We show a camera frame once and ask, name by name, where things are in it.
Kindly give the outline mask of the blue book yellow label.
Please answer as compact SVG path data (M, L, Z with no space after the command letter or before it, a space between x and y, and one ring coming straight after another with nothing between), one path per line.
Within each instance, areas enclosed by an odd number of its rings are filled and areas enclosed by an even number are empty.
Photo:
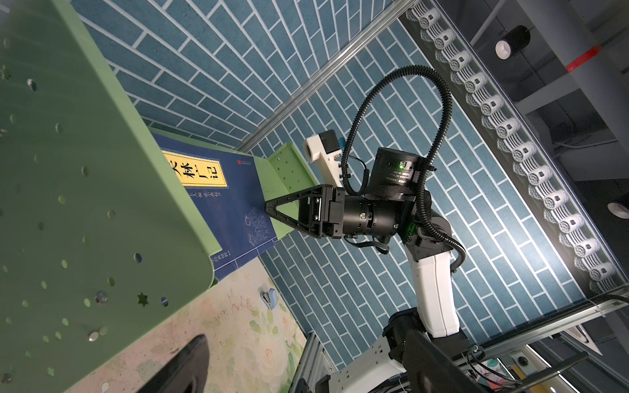
M219 242L220 250L211 255L218 280L275 245L253 157L153 137Z

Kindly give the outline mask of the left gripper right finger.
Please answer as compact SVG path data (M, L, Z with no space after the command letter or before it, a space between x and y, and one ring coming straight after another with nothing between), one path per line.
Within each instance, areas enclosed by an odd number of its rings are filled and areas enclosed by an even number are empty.
M402 364L411 392L483 392L420 332L406 334Z

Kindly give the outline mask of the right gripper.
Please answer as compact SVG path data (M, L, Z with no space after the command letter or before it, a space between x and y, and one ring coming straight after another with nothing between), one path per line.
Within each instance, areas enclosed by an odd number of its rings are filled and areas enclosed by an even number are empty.
M301 191L280 196L265 203L265 212L281 224L312 237L343 236L345 190L321 184ZM280 206L297 202L298 219L278 210Z

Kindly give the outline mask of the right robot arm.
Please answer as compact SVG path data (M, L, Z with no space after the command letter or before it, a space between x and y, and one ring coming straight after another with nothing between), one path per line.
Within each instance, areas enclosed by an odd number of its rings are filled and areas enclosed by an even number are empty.
M352 188L348 162L360 124L373 100L393 81L420 76L431 81L442 99L442 119L429 153L421 157L391 148L378 149L365 169L362 185ZM457 391L453 358L465 352L468 338L455 309L452 274L466 258L450 223L432 209L425 187L446 136L452 96L433 68L408 65L379 81L363 101L348 134L340 161L340 184L321 184L267 201L266 213L311 237L342 239L357 248L388 253L399 237L405 248L417 297L414 309L393 314L381 336L347 367L314 385L300 381L303 392L383 391L391 378L404 374L415 392Z

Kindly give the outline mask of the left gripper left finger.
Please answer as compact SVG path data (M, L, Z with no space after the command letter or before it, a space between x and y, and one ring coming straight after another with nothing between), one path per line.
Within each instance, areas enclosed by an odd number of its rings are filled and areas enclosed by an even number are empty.
M206 336L197 335L145 383L139 389L139 393L203 392L209 373L210 358Z

